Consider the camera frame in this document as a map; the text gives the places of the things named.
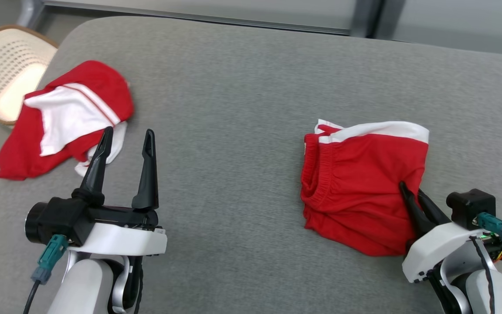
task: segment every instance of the laundry basket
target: laundry basket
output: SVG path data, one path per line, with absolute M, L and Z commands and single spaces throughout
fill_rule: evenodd
M 0 123 L 14 125 L 24 94 L 36 89 L 57 49 L 28 28 L 0 27 Z

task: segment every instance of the gray table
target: gray table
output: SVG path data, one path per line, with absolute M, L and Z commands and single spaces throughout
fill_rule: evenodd
M 423 189 L 446 208 L 448 193 L 480 188 L 496 195 L 502 217 L 502 55 L 112 17 L 74 30 L 42 84 L 88 59 L 119 70 L 136 104 L 107 169 L 107 204 L 130 204 L 145 129 L 157 136 L 169 244 L 145 259 L 142 314 L 441 312 L 428 283 L 406 281 L 402 258 L 364 256 L 303 229 L 302 137 L 317 118 L 424 125 Z M 80 183 L 74 165 L 0 180 L 0 314 L 22 311 L 43 249 L 24 236 L 26 213 L 67 197 Z M 63 268 L 62 260 L 32 313 L 48 308 Z

